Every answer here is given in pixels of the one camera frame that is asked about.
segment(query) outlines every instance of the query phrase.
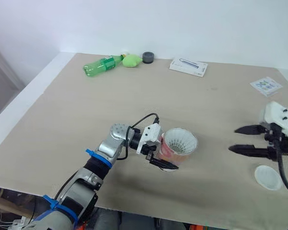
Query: tabletop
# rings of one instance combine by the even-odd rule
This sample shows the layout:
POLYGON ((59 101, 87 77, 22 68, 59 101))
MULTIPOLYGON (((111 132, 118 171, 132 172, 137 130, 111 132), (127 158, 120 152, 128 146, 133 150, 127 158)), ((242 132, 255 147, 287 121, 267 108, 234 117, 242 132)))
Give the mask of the tabletop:
MULTIPOLYGON (((1 143, 0 187, 54 197, 112 124, 133 124, 156 112, 164 131, 183 127, 197 136, 198 148, 173 173, 131 150, 106 176, 98 207, 228 229, 288 228, 288 191, 266 190, 254 178, 257 166, 277 170, 276 163, 228 150, 234 144, 266 147, 262 136, 234 130, 257 124, 270 101, 288 107, 288 82, 278 70, 209 63, 199 78, 156 59, 85 76, 82 66, 101 57, 76 54, 1 143), (263 96, 250 82, 264 77, 283 88, 263 96)), ((288 177, 288 157, 284 164, 288 177)))

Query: red and white cup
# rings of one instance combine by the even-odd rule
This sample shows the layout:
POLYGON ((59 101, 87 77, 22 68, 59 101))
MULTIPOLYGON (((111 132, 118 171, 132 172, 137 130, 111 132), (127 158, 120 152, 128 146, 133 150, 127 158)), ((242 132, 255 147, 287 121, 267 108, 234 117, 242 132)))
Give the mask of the red and white cup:
POLYGON ((197 148, 197 138, 188 130, 173 128, 162 134, 160 159, 180 165, 197 148))

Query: white robot part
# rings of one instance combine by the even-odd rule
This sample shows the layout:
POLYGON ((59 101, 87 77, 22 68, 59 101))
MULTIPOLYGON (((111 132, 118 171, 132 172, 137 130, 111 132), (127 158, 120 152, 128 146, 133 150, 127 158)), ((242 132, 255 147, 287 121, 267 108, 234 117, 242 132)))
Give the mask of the white robot part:
POLYGON ((158 123, 154 123, 150 126, 145 127, 142 137, 139 141, 138 148, 136 150, 137 154, 141 153, 143 145, 155 145, 161 143, 162 129, 158 123))
POLYGON ((282 133, 288 137, 288 109, 277 102, 270 102, 261 112, 260 124, 270 129, 271 123, 282 127, 282 133))

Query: white plastic lid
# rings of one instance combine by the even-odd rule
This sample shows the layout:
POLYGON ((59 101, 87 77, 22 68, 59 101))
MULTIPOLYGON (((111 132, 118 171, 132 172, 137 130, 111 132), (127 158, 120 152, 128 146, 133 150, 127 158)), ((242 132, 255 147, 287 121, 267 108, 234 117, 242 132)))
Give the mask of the white plastic lid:
POLYGON ((269 190, 279 190, 282 185, 282 178, 273 168, 260 165, 255 170, 255 179, 258 184, 269 190))

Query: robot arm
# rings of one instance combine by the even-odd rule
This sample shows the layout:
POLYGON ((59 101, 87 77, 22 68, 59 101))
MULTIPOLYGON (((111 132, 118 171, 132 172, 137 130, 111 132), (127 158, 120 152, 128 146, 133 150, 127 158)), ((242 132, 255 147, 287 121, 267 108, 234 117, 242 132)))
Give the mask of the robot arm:
POLYGON ((144 129, 143 134, 135 125, 114 124, 108 137, 95 150, 86 150, 91 156, 84 167, 79 169, 59 190, 55 199, 44 198, 50 203, 51 210, 46 211, 25 230, 72 230, 88 220, 98 199, 98 191, 109 170, 112 168, 122 148, 137 150, 147 155, 146 159, 160 168, 178 169, 170 162, 154 158, 154 151, 161 141, 161 126, 158 118, 144 129))

